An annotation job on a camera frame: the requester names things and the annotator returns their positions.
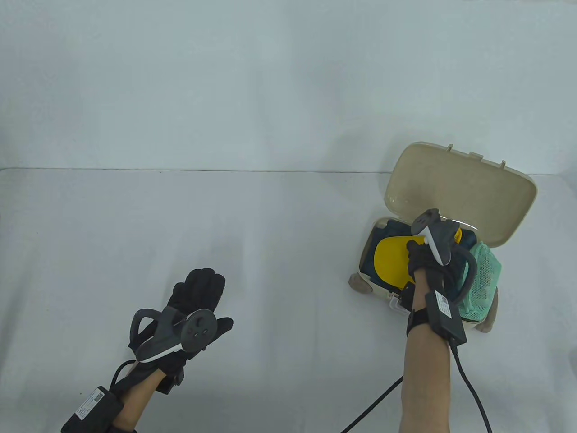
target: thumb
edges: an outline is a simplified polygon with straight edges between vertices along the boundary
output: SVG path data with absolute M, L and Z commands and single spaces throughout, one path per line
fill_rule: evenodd
M 230 317 L 223 317 L 218 319 L 215 337 L 212 339 L 211 343 L 215 342 L 220 338 L 221 335 L 227 333 L 233 328 L 234 321 Z
M 419 247 L 419 244 L 417 243 L 416 240 L 411 239 L 409 242 L 407 242 L 407 249 L 409 250 L 409 252 L 411 252 L 416 247 Z

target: white backdrop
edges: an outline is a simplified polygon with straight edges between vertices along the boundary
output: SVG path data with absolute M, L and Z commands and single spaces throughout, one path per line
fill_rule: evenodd
M 0 167 L 526 173 L 575 146 L 577 5 L 0 0 Z

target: green mesh bag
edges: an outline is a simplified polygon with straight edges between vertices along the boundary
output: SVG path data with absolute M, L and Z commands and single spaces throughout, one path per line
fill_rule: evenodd
M 477 261 L 477 275 L 471 286 L 471 290 L 459 304 L 459 313 L 463 319 L 474 322 L 482 322 L 489 313 L 493 303 L 497 282 L 501 275 L 501 263 L 483 242 L 479 242 L 471 248 L 471 254 Z M 469 265 L 465 266 L 463 281 L 469 271 Z

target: yellow bag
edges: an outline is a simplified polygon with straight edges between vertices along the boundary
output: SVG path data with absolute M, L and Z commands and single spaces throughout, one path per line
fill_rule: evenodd
M 460 244 L 463 232 L 461 229 L 455 235 L 455 241 Z M 381 240 L 374 251 L 374 270 L 380 279 L 400 290 L 407 283 L 414 283 L 409 275 L 409 252 L 407 242 L 414 240 L 419 245 L 425 243 L 424 236 L 395 236 Z

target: black glove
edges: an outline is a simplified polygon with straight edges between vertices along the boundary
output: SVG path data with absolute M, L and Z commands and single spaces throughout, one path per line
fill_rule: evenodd
M 173 295 L 168 300 L 168 306 L 176 308 L 187 316 L 202 308 L 214 312 L 222 296 L 224 282 L 224 277 L 215 273 L 214 269 L 195 269 L 188 274 L 184 283 L 176 283 Z M 211 343 L 233 328 L 234 322 L 230 317 L 220 318 L 217 322 L 218 327 Z M 167 376 L 177 374 L 188 360 L 199 353 L 200 351 L 185 352 L 184 350 L 172 352 L 158 360 L 158 368 Z
M 209 309 L 214 312 L 224 289 L 224 277 L 214 272 L 213 269 L 195 269 L 184 282 L 177 283 L 174 286 L 173 294 L 168 300 L 168 306 L 176 308 L 184 315 L 188 316 L 198 309 Z M 230 331 L 233 327 L 233 320 L 229 317 L 218 319 L 218 327 L 215 337 L 211 343 L 218 339 L 224 333 Z M 136 350 L 140 345 L 154 335 L 157 327 L 156 322 L 149 324 L 137 338 L 130 342 L 129 347 Z M 150 363 L 138 363 L 131 372 L 115 386 L 111 391 L 116 395 L 124 393 L 134 385 L 142 382 L 157 369 L 162 370 L 167 375 L 167 382 L 175 376 L 182 376 L 182 367 L 186 362 L 194 358 L 198 352 L 178 352 L 169 353 L 156 361 Z
M 429 245 L 419 245 L 416 241 L 407 242 L 409 250 L 409 275 L 415 279 L 415 271 L 425 269 L 427 282 L 432 290 L 441 293 L 453 292 L 459 280 L 459 266 L 451 260 L 443 266 L 435 260 Z

